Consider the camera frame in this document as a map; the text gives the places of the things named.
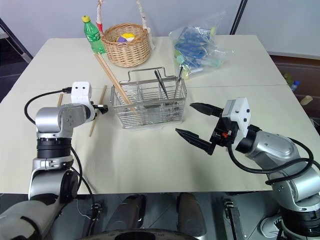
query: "plastic bag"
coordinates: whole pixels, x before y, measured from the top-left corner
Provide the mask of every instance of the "plastic bag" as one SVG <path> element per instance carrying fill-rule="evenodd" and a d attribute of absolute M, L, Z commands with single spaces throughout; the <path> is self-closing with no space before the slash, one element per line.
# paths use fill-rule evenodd
<path fill-rule="evenodd" d="M 175 63 L 183 66 L 184 79 L 190 75 L 219 68 L 229 51 L 214 42 L 225 12 L 199 19 L 169 33 L 174 46 Z"/>

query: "small blue bottle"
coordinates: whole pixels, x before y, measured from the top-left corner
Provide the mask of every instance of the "small blue bottle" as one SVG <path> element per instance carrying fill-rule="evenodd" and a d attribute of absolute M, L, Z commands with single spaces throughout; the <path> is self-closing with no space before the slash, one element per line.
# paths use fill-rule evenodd
<path fill-rule="evenodd" d="M 294 92 L 299 85 L 300 85 L 300 81 L 294 81 L 294 82 L 291 84 L 291 90 L 292 90 L 292 92 Z"/>

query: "cable connector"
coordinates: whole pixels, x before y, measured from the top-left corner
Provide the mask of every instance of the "cable connector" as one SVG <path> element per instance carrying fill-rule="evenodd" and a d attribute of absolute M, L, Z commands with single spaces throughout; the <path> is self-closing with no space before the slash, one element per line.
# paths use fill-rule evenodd
<path fill-rule="evenodd" d="M 72 86 L 62 88 L 62 92 L 66 93 L 66 94 L 70 94 L 71 90 L 72 90 Z"/>

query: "table surface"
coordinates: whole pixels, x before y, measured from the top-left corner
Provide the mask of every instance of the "table surface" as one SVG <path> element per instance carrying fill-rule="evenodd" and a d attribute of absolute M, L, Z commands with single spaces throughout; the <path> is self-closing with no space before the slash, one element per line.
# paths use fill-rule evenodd
<path fill-rule="evenodd" d="M 223 108 L 227 100 L 247 97 L 252 124 L 299 140 L 319 159 L 319 135 L 257 37 L 221 35 L 216 40 L 234 54 L 221 68 L 186 81 L 184 121 L 139 130 L 122 128 L 109 103 L 112 85 L 85 38 L 48 40 L 0 104 L 1 115 L 6 116 L 0 125 L 0 192 L 28 191 L 36 156 L 36 129 L 24 116 L 25 103 L 74 81 L 91 82 L 94 102 L 99 100 L 103 85 L 108 86 L 104 103 L 109 105 L 109 112 L 99 117 L 92 137 L 88 123 L 77 127 L 72 138 L 84 176 L 98 194 L 270 190 L 264 184 L 266 176 L 237 168 L 226 149 L 217 146 L 209 156 L 175 132 L 175 128 L 186 129 L 205 140 L 210 138 L 218 118 L 189 107 L 193 102 Z M 151 57 L 135 69 L 164 66 L 168 75 L 175 74 L 169 38 L 156 37 L 154 43 Z M 110 67 L 118 80 L 128 79 L 127 68 Z M 29 106 L 31 117 L 41 107 L 56 106 L 58 98 L 57 94 L 34 101 Z M 69 102 L 70 96 L 64 95 L 62 103 Z M 259 168 L 243 154 L 235 155 L 246 166 Z M 87 193 L 85 186 L 79 192 Z"/>

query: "bottle cap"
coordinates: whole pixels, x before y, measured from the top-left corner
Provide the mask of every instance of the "bottle cap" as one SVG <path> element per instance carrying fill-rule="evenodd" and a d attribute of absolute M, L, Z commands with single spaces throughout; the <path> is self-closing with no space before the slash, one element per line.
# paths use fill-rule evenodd
<path fill-rule="evenodd" d="M 84 23 L 88 23 L 88 22 L 90 22 L 90 17 L 87 16 L 87 15 L 84 15 L 84 16 L 82 17 L 82 21 L 83 21 Z"/>

